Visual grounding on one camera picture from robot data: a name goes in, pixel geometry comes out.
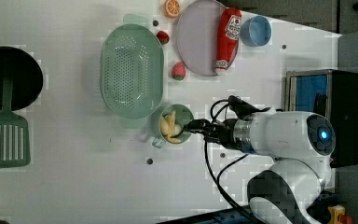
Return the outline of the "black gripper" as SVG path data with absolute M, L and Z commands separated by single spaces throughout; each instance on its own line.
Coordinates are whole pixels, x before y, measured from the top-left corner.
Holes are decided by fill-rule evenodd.
M 183 127 L 186 133 L 205 133 L 207 143 L 215 143 L 226 149 L 236 149 L 234 126 L 236 119 L 226 119 L 222 124 L 212 124 L 207 119 L 193 119 Z

